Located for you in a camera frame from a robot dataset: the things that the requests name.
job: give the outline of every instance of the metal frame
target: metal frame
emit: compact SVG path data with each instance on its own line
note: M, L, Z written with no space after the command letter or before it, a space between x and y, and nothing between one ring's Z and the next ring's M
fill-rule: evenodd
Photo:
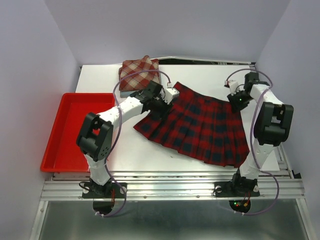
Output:
M31 230L30 240L38 240L41 234L41 229L44 224L46 212L48 208L47 201L40 201L38 210L36 211L35 220Z
M305 201L305 189L301 179L294 179L288 164L286 154L280 145L276 148L280 171L272 173L280 184L279 199L296 199L301 214L302 224L310 240L316 240L316 234L312 227L309 212ZM128 201L198 201L221 200L213 196L214 182L228 181L235 173L235 169L223 171L189 171L189 172L133 172L114 171L113 176L119 182L128 183ZM53 177L45 181L40 204L34 221L31 240L40 237L49 201L92 201L83 199L80 181L87 181L89 173L55 173ZM255 199L265 200L275 197L277 188L273 178L260 174L258 180L260 197ZM110 199L95 199L95 201L108 201Z

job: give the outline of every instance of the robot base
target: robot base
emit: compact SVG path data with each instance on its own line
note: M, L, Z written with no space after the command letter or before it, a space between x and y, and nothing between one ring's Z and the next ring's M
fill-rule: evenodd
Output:
M214 183L213 195L217 198L233 198L233 197L259 197L259 191L245 190L245 188L234 186L232 181L216 181Z
M83 199L111 199L112 198L112 192L114 190L114 198L115 199L124 199L125 195L120 192L120 187L118 187L117 184L114 182L107 182L107 186L105 188L104 193L96 193L94 191L89 192L82 192L82 198ZM121 182L120 185L124 187L127 190L127 183ZM85 188L90 188L92 184L90 182L85 182L83 185Z
M121 182L120 185L124 187L124 189L127 191L127 183ZM91 182L85 182L83 185L85 188L92 187ZM83 199L124 199L125 195L122 193L122 190L120 187L115 184L114 182L107 182L105 186L103 186L105 191L104 193L96 193L94 191L88 191L86 193L82 192L82 198ZM94 201L92 203L92 208L96 213L99 213L101 215L107 215L109 214L113 208L114 208L115 202L113 200L108 201Z

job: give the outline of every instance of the wire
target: wire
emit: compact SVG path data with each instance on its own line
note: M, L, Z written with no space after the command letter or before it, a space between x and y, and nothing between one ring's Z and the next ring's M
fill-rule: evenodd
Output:
M268 77L264 72L262 72L262 71L260 71L260 70L256 70L256 69L251 69L251 68L242 68L242 69L239 69L239 70L237 70L237 71L234 71L233 73L231 73L231 74L226 78L227 83L228 83L229 78L230 78L231 76L233 76L234 74L236 74L236 73L238 73L238 72L241 72L241 71L253 71L253 72L259 73L259 74L265 76L265 77L268 79L269 83L270 83L270 86L262 92L261 96L259 97L258 101L256 102L256 106L255 106L255 109L254 109L253 118L252 118L252 122L251 122L251 127L250 127L250 147L251 147L251 152L252 152L253 160L254 160L255 165L256 165L256 167L258 168L258 170L259 170L261 173L267 174L267 175L271 176L271 177L274 179L275 184L276 184L276 195L275 195L275 198L274 198L273 202L272 202L272 203L270 204L270 206L267 207L266 209L261 210L261 211L258 211L258 212L254 212L254 213L244 213L244 215L246 215L246 216L255 216L255 215L263 214L263 213L269 211L269 210L276 204L276 202L277 202L277 200L278 200L278 197L279 197L279 192L280 192L280 186L279 186L279 182L278 182L277 178L276 178L272 173L261 170L261 167L260 167L260 165L259 165L259 163L258 163L256 154L255 154L255 152L253 151L253 149L254 149L254 145L253 145L253 131L254 131L254 125L255 125L255 120L256 120L258 108L259 108L259 105L260 105L262 99L264 98L264 95L266 94L266 92L268 92L268 91L274 86L274 83L271 81L270 77Z
M115 189L112 189L112 191L111 191L111 202L112 202L113 206L116 203L116 199L115 198L116 198L116 191L115 191Z
M248 204L248 203L249 203L250 198L251 198L251 195L250 195L250 191L249 191L249 198L248 198L248 201L246 201L246 204Z
M90 188L82 185L82 184L85 184L85 183L89 183L89 182L88 182L88 181L81 181L81 182L79 182L80 188L82 188L82 189L87 190L88 192L90 192Z
M246 200L246 197L247 197L247 193L245 192L245 193L244 193L244 199L243 199L241 202L245 201L245 200Z
M165 88L162 86L162 92L163 92L163 97L165 98L166 97L166 91L165 91Z
M237 87L235 88L235 92L237 92L237 90L238 90L238 88L239 88L240 86L244 86L244 84L240 84L239 86L237 86Z
M121 109L120 109L120 107L119 107L119 106L120 106L120 103L119 103L119 101L118 101L118 99L117 99L117 96L116 96L117 87L120 85L120 83L121 83L122 81L124 81L125 79L127 79L127 78L129 78L129 77L132 77L132 76L134 76L134 75L141 74L141 73L150 73L150 72L157 72L157 73L160 73L160 74L165 75L166 78L168 79L168 83L171 83L170 77L169 77L165 72L163 72L163 71L160 71L160 70L142 70L142 71L137 71L137 72L131 73L131 74L129 74L129 75L121 78L121 79L116 83L116 85L115 85L114 88L113 88L112 94L113 94L113 97L114 97L114 100L115 100L115 104L116 104L116 106L117 106L117 108L118 108L118 111L119 111L119 129L118 129L118 133L117 133L117 135L116 135L116 137L115 137L114 143L113 143L113 145L112 145L112 147L111 147L111 149L110 149L109 155L110 155L110 153L113 151L113 149L115 148L115 146L116 146L116 144L117 144L117 142L118 142L118 140L119 140L119 136L120 136L121 129L122 129L122 123L123 123L123 122L122 122L122 112L121 112ZM99 215L99 216L101 216L101 217L103 217L103 218L113 217L114 215L118 214L118 213L124 208L124 206L125 206L125 204L126 204L126 202L127 202L127 190L124 189L124 188L121 186L121 184L114 178L114 176L111 174L111 172L110 172L109 169L108 169L108 166L107 166L107 158L108 158L108 156L106 156L105 159L104 159L105 170L106 170L106 172L109 174L111 180L122 190L122 192L123 192L123 194L124 194L124 201L123 201L121 207L120 207L117 211L115 211L115 212L113 212L113 213L106 214L106 215L100 214L99 212L96 212L96 213L95 213L96 215Z

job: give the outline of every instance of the plaid cloth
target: plaid cloth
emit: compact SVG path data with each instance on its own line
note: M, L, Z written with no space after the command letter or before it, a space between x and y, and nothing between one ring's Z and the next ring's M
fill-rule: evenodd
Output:
M148 55L138 60L126 60L119 68L119 80L129 74L133 74L142 70L159 70L158 59L151 60ZM128 77L120 83L120 91L137 91L145 89L150 81L160 84L161 80L158 72L143 72L132 77Z
M240 112L179 82L174 87L180 95L167 119L149 114L134 128L150 141L207 164L240 167L249 154Z

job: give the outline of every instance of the gray wall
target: gray wall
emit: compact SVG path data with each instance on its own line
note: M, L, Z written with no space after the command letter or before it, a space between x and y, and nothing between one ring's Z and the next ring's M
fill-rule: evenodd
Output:
M320 1L291 0L267 42L257 67L274 92L294 106L285 150L301 172L313 225L320 238Z
M290 0L45 0L82 64L192 56L255 62Z
M0 1L0 239L29 239L40 164L79 68L43 0Z

